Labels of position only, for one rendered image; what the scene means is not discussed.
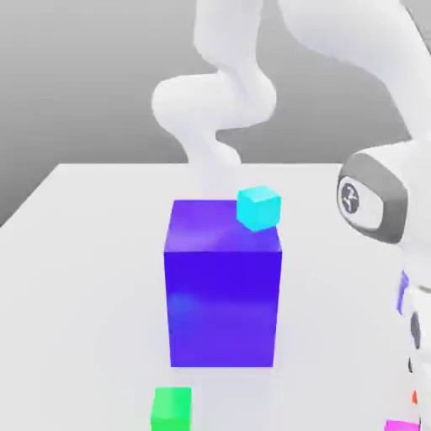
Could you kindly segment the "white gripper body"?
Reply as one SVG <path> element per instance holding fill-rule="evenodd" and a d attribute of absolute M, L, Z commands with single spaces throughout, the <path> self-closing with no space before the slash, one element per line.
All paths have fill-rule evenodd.
<path fill-rule="evenodd" d="M 412 378 L 418 399 L 420 431 L 431 431 L 431 370 L 414 370 Z"/>

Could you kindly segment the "large blue box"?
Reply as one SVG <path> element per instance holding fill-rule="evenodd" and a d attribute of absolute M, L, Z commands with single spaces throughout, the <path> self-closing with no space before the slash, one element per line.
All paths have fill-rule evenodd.
<path fill-rule="evenodd" d="M 276 227 L 249 230 L 234 200 L 175 200 L 163 259 L 173 367 L 273 365 L 282 268 Z"/>

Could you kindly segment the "small magenta cube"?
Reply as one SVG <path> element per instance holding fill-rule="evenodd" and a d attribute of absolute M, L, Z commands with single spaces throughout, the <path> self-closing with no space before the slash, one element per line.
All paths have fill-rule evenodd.
<path fill-rule="evenodd" d="M 398 420 L 387 420 L 384 431 L 421 431 L 421 424 Z"/>

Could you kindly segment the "small cyan cube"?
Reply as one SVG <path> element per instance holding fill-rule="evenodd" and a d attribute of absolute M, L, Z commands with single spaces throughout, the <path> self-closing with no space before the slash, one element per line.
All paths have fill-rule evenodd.
<path fill-rule="evenodd" d="M 281 196 L 267 186 L 239 190 L 237 220 L 251 231 L 261 231 L 279 224 Z"/>

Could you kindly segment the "small green cube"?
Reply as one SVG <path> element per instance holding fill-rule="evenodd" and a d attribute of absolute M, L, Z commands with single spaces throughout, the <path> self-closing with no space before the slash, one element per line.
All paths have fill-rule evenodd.
<path fill-rule="evenodd" d="M 152 403 L 151 431 L 191 431 L 191 423 L 191 388 L 157 387 Z"/>

